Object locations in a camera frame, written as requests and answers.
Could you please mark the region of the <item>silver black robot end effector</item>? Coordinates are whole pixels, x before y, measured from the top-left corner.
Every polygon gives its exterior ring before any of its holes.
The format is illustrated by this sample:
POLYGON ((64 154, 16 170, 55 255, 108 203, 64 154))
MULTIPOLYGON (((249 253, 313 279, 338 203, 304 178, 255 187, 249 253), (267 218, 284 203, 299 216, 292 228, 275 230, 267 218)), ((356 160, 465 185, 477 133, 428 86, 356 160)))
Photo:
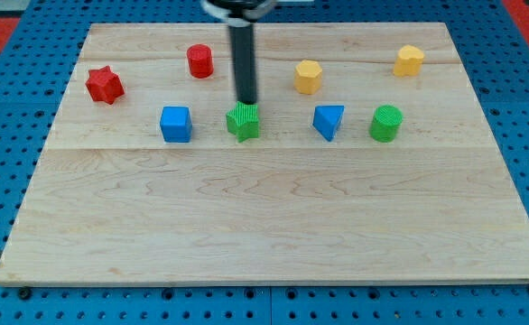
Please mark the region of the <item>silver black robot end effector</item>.
POLYGON ((258 21, 271 12, 276 0, 201 0, 201 8, 209 15, 225 21, 232 18, 258 21))

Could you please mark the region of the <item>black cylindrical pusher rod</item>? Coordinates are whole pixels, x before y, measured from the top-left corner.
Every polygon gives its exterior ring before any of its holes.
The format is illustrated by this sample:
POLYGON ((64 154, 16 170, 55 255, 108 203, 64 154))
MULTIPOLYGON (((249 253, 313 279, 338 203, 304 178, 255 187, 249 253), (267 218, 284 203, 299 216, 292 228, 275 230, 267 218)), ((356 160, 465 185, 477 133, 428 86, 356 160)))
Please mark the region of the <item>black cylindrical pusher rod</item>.
POLYGON ((258 87, 255 60, 254 25, 234 19, 228 26, 237 101, 255 104, 258 87))

